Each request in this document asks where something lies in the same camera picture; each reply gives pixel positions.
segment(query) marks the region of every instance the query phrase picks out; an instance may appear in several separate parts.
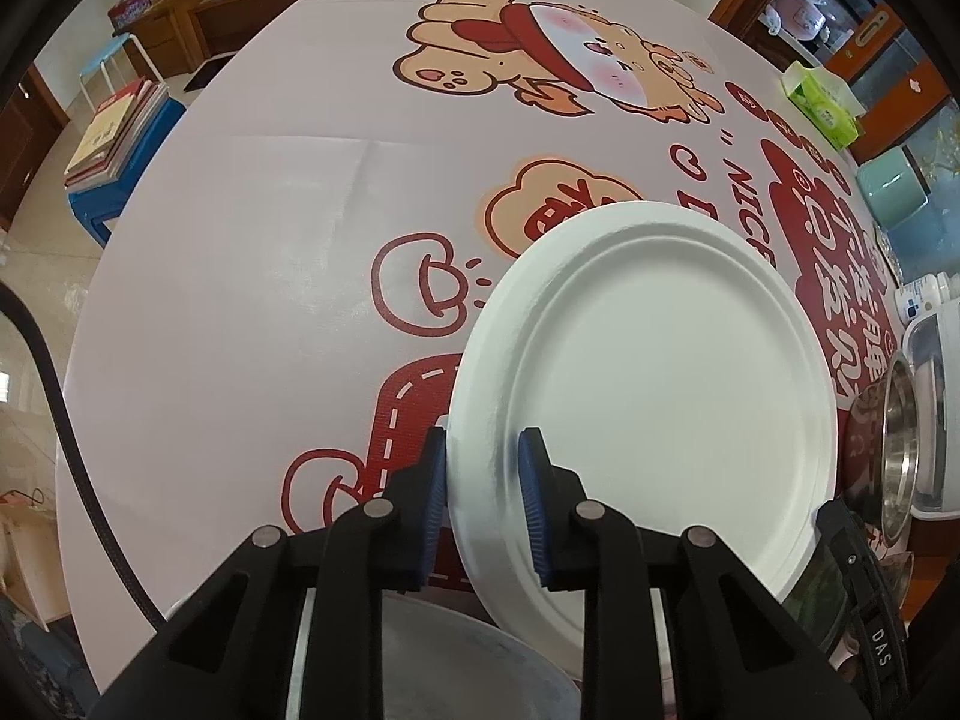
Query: teal container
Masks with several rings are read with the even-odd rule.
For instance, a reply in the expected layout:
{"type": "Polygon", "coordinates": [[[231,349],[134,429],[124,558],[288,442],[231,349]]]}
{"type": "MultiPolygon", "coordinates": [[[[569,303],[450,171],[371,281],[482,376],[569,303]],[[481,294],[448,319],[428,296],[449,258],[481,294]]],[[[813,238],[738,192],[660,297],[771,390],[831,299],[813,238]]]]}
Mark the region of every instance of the teal container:
{"type": "Polygon", "coordinates": [[[860,166],[856,183],[883,229],[890,230],[926,205],[930,187],[906,146],[895,146],[860,166]]]}

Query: stack of books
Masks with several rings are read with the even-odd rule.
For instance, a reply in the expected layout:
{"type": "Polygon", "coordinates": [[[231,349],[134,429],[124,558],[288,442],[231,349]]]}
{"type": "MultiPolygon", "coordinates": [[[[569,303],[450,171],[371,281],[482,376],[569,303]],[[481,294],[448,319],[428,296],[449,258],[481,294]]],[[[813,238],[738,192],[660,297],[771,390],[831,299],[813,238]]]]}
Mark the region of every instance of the stack of books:
{"type": "Polygon", "coordinates": [[[162,81],[136,79],[104,100],[66,166],[66,191],[75,194],[116,181],[168,98],[162,81]]]}

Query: clear plastic lid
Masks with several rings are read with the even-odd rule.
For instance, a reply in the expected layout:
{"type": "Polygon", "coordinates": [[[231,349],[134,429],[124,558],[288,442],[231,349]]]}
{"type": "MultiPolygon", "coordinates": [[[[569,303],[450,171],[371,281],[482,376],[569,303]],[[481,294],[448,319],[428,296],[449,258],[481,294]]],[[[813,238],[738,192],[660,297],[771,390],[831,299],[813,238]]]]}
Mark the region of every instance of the clear plastic lid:
{"type": "Polygon", "coordinates": [[[947,403],[960,403],[960,300],[917,319],[904,336],[917,397],[920,458],[913,514],[960,517],[960,430],[947,403]]]}

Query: tiled floor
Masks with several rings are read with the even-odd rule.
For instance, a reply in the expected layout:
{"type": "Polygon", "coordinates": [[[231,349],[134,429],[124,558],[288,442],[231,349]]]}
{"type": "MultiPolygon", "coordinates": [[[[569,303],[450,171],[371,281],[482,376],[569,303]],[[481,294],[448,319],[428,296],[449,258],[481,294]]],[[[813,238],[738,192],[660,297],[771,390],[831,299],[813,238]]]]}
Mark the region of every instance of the tiled floor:
{"type": "MultiPolygon", "coordinates": [[[[166,79],[172,96],[185,105],[199,94],[184,93],[189,79],[166,79]]],[[[34,314],[61,381],[86,290],[103,252],[73,218],[64,194],[64,168],[90,117],[85,106],[69,106],[75,121],[61,133],[32,180],[10,232],[0,230],[0,280],[34,314]]],[[[37,370],[26,343],[0,316],[0,493],[15,488],[42,496],[44,507],[53,509],[55,461],[56,432],[37,370]]]]}

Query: blue stool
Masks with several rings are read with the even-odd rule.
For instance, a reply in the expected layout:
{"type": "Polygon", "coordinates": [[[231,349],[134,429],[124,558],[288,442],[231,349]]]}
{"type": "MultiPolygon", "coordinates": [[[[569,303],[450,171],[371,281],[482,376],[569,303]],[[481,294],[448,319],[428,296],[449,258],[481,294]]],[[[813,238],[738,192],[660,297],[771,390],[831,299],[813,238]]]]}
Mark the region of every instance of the blue stool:
{"type": "Polygon", "coordinates": [[[147,63],[147,67],[151,69],[155,78],[158,81],[162,80],[162,76],[160,75],[160,71],[157,69],[157,65],[155,65],[150,59],[150,56],[147,55],[147,52],[143,50],[143,46],[138,37],[126,32],[122,35],[117,35],[112,41],[107,43],[102,52],[98,53],[98,55],[86,63],[86,65],[80,71],[80,91],[83,92],[83,96],[86,98],[86,103],[90,106],[91,111],[96,112],[97,109],[93,105],[93,100],[90,100],[90,93],[86,90],[86,84],[83,83],[83,80],[87,76],[94,76],[99,69],[100,73],[104,76],[104,80],[107,81],[107,89],[110,90],[111,94],[116,92],[116,89],[113,87],[113,81],[110,80],[110,74],[107,72],[107,62],[113,65],[114,71],[121,76],[122,80],[123,76],[120,73],[120,68],[117,67],[116,56],[123,50],[123,46],[128,40],[133,41],[133,45],[136,46],[136,50],[140,52],[140,56],[143,57],[143,61],[147,63]]]}
{"type": "Polygon", "coordinates": [[[104,222],[117,218],[123,213],[133,187],[157,153],[160,144],[174,128],[174,124],[179,122],[184,111],[186,108],[181,103],[176,100],[167,100],[160,106],[160,111],[157,111],[154,120],[144,130],[140,142],[133,147],[130,159],[116,181],[67,195],[70,210],[73,211],[77,221],[102,247],[105,247],[110,239],[109,228],[104,222]]]}

